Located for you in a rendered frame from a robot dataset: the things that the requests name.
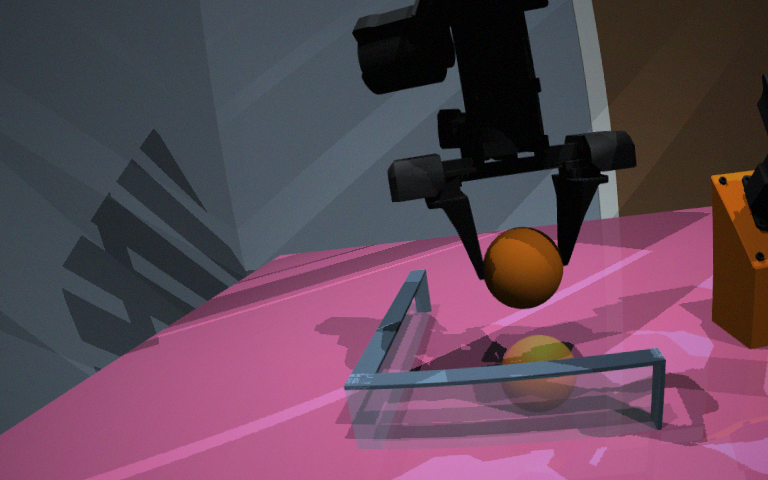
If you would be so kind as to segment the see-through orange ball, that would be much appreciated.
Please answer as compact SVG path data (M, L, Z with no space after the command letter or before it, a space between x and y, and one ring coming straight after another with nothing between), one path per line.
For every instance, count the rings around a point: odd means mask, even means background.
M574 358L574 356L563 342L554 337L533 335L515 343L506 353L502 365L567 358Z

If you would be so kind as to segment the clear l-shaped low wall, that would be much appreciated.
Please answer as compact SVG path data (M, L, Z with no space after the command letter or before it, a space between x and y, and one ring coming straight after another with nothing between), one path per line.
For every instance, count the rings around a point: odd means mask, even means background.
M378 373L410 371L431 304L426 273ZM358 449L532 444L658 428L661 365L442 387L347 390Z

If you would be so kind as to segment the dark brown ball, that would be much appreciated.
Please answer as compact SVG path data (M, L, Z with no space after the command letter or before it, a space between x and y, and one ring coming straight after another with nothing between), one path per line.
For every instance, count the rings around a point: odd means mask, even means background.
M520 310L545 303L563 276L559 248L547 234L531 227L500 234L487 248L483 267L493 297Z

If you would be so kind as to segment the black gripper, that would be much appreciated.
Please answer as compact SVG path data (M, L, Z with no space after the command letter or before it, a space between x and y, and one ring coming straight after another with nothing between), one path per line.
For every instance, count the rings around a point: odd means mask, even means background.
M472 157L441 161L434 153L394 160L387 171L392 202L425 198L429 209L444 209L482 280L483 256L461 182L559 168L552 175L557 244L567 266L597 187L609 182L600 171L637 167L635 144L621 130L567 135L565 144L549 146L534 67L478 71L461 76L460 84ZM534 156L518 158L519 152ZM485 163L491 156L502 160Z

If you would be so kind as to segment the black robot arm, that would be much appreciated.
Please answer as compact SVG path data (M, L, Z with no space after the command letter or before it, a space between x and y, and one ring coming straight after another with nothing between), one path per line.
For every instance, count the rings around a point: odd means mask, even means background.
M362 79L382 95L442 83L456 57L459 77L534 67L524 11L547 6L548 0L415 0L364 16L352 32ZM456 108L437 115L441 149L460 148L462 158L472 157L466 113ZM742 182L755 226L768 229L768 155Z

